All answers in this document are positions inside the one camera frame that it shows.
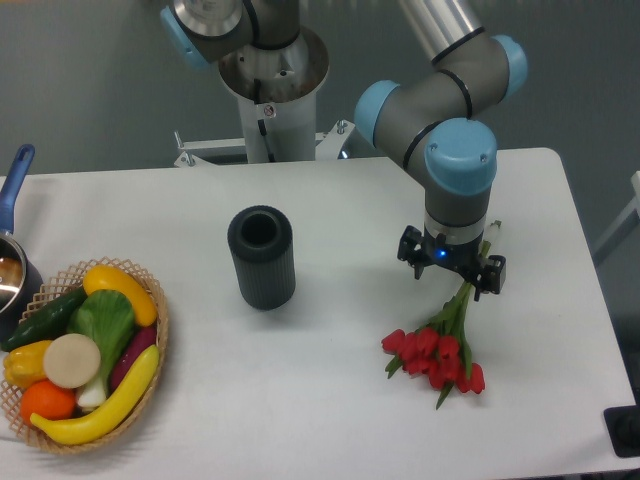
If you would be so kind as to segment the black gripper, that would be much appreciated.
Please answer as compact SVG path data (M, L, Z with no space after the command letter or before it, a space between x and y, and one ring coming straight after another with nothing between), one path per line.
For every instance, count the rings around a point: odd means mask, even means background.
M420 279L424 269L438 266L454 271L470 283L474 300L483 294L499 295L506 280L507 260L502 255L480 255L483 234L468 242L453 244L449 237L439 233L432 235L424 228L424 236L414 226L408 225L400 237L397 259L406 262L414 271L414 278Z

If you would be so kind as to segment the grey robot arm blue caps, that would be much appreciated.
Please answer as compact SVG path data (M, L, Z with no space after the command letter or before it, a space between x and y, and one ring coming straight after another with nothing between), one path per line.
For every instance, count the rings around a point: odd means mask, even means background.
M354 112L360 135L425 191L424 226L405 230L398 256L416 273L436 265L478 293L499 293L505 259L479 251L497 142L476 115L523 85L525 53L507 36L489 36L465 1L401 7L433 72L411 87L374 83ZM237 99L250 162L315 158L316 94L329 56L302 25L298 2L170 1L160 19L189 65L217 66Z

